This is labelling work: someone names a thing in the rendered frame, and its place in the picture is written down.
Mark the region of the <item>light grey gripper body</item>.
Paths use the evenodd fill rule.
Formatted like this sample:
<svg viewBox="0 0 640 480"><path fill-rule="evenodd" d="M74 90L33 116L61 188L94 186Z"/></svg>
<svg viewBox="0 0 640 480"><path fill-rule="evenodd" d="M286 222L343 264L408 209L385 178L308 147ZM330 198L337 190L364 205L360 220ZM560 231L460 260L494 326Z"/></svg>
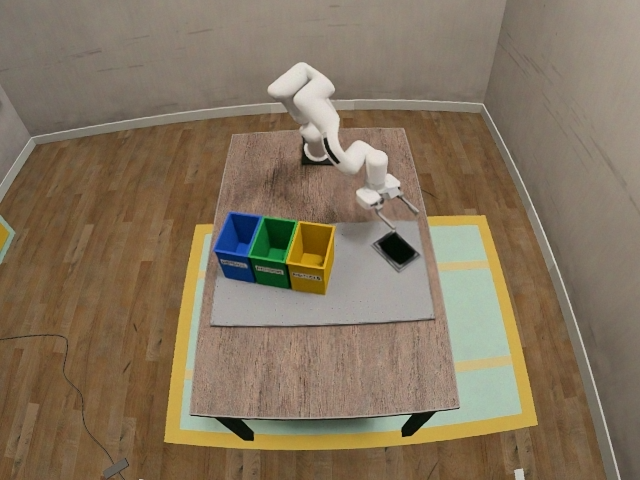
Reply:
<svg viewBox="0 0 640 480"><path fill-rule="evenodd" d="M393 177L391 174L387 174L385 185L389 187L400 186L400 182ZM382 194L376 192L376 190L371 190L364 186L356 192L356 201L365 209L371 209L375 207L375 202L384 198Z"/></svg>

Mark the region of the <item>green bin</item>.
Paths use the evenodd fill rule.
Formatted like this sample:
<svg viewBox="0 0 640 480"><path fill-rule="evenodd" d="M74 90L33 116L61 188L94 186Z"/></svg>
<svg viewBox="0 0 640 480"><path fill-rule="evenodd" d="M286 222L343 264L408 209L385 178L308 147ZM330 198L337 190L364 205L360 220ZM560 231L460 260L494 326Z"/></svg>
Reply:
<svg viewBox="0 0 640 480"><path fill-rule="evenodd" d="M248 254L258 284L290 289L289 269L285 263L297 225L295 220L262 217Z"/></svg>

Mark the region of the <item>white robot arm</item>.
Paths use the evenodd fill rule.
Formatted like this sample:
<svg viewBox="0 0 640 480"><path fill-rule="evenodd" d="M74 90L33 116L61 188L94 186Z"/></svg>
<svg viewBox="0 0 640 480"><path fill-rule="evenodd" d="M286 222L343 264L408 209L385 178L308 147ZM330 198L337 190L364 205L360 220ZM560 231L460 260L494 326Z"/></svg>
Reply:
<svg viewBox="0 0 640 480"><path fill-rule="evenodd" d="M308 143L308 149L305 144L309 159L323 161L329 158L339 171L349 176L365 164L365 186L382 194L385 200L394 198L400 194L400 186L388 188L385 185L388 158L384 152L362 141L355 141L345 153L341 149L338 142L340 118L327 99L334 92L333 84L306 63L296 64L268 87L270 97L282 103L292 118L302 124L300 135L311 143Z"/></svg>

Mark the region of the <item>blue open-top bin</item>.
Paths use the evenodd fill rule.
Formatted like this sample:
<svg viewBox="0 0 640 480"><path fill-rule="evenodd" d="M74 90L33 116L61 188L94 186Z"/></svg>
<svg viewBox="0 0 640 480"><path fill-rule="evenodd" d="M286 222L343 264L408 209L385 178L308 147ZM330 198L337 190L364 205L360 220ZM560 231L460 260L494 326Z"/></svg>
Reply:
<svg viewBox="0 0 640 480"><path fill-rule="evenodd" d="M229 212L212 250L217 252L216 256L225 278L250 283L256 282L256 276L248 254L262 217Z"/></svg>

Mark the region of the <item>yellow recycle bin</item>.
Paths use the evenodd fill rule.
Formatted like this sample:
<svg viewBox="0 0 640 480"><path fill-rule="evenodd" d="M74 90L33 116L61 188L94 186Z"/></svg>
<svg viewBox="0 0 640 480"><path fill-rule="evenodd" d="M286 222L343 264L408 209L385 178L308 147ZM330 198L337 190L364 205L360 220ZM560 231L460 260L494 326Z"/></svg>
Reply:
<svg viewBox="0 0 640 480"><path fill-rule="evenodd" d="M334 260L335 227L298 222L286 260L292 290L325 296Z"/></svg>

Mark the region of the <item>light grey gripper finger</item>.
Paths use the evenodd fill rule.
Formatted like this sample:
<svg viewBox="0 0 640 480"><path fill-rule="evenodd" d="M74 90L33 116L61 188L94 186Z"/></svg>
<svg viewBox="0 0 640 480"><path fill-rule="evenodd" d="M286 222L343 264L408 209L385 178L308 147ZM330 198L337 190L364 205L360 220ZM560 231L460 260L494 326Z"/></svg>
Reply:
<svg viewBox="0 0 640 480"><path fill-rule="evenodd" d="M408 205L408 209L415 215L419 213L419 210L414 207L409 201L404 198L404 193L400 191L400 194L396 196L398 199L400 198L404 203Z"/></svg>
<svg viewBox="0 0 640 480"><path fill-rule="evenodd" d="M375 213L385 222L387 226L389 226L392 230L396 230L396 225L394 225L389 219L386 219L381 213L380 210L383 209L382 204L384 203L384 198L378 200L375 205ZM378 206L377 206L378 205Z"/></svg>

